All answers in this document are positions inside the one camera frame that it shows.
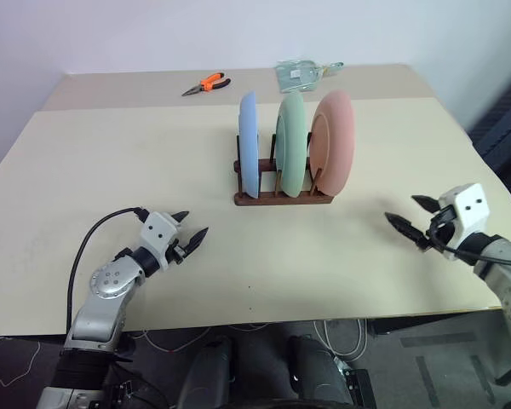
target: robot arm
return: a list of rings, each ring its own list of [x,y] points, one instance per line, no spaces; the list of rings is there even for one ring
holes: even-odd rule
[[[186,246],[177,238],[187,212],[149,214],[140,247],[124,249],[91,276],[90,293],[66,336],[51,386],[43,390],[37,409],[104,407],[102,386],[125,322],[125,310],[138,287],[171,262],[180,264],[206,235],[196,233]]]
[[[388,221],[420,250],[434,248],[449,260],[459,258],[474,266],[474,273],[499,298],[511,335],[511,242],[484,233],[490,211],[482,186],[477,183],[455,187],[439,200],[428,196],[412,198],[435,214],[426,234],[401,216],[386,213]]]

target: beige table top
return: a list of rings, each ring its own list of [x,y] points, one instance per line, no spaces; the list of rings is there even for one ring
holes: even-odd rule
[[[425,228],[429,214],[411,194],[439,196],[479,181],[491,207],[487,233],[511,240],[511,196],[431,95],[354,99],[353,171],[333,203],[240,208],[233,204],[238,106],[203,105],[212,94],[193,106],[143,107],[143,96],[131,95],[126,100],[139,98],[140,107],[91,109],[61,107],[68,98],[54,95],[55,109],[32,117],[0,164],[0,335],[64,332],[68,274],[81,239],[97,219],[131,205],[191,211],[186,237],[210,230],[181,266],[140,288],[128,330],[498,307],[469,266],[419,253],[383,216],[396,212]],[[277,111],[278,102],[258,106],[261,156]],[[97,231],[79,266],[75,309],[92,271],[135,246],[140,226],[124,216]]]

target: plate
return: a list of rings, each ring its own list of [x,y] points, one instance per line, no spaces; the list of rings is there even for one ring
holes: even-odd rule
[[[347,183],[354,155],[354,114],[348,94],[331,91],[314,113],[310,140],[310,171],[322,193],[336,196]]]
[[[303,98],[296,91],[280,104],[276,122],[276,168],[282,170],[282,190],[299,196],[307,163],[307,126]]]
[[[252,198],[259,196],[259,151],[257,148],[256,93],[246,94],[238,114],[240,175],[244,191]]]

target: gray carpet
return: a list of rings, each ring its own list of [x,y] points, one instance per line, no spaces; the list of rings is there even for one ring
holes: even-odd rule
[[[356,343],[355,321],[330,321],[328,326],[336,350],[349,350]],[[155,343],[172,349],[203,330],[151,331],[150,335]],[[216,327],[174,354],[157,351],[142,338],[136,341],[135,363],[125,366],[142,372],[174,404],[198,348],[220,334],[233,337],[238,345],[238,373],[231,386],[231,401],[295,397],[284,359],[286,341],[290,335],[315,337],[312,321],[272,324],[254,332]],[[26,369],[36,347],[29,341],[1,342],[0,377],[4,382]],[[35,407],[41,389],[53,375],[59,351],[60,346],[42,344],[27,377],[8,388],[0,385],[0,408]],[[511,385],[502,388],[493,383],[495,376],[511,367],[511,342],[500,311],[465,314],[370,337],[364,356],[352,365],[369,371],[379,409],[484,409],[502,407],[511,399]],[[136,401],[125,405],[138,407],[148,406]]]

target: orange pliers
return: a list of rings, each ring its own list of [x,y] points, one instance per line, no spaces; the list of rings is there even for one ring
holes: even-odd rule
[[[223,72],[216,72],[215,74],[210,75],[208,78],[201,80],[201,82],[194,87],[188,89],[181,96],[185,95],[193,95],[202,91],[211,91],[213,89],[219,89],[228,86],[231,83],[231,79],[226,78],[220,83],[214,84],[215,81],[225,77]]]

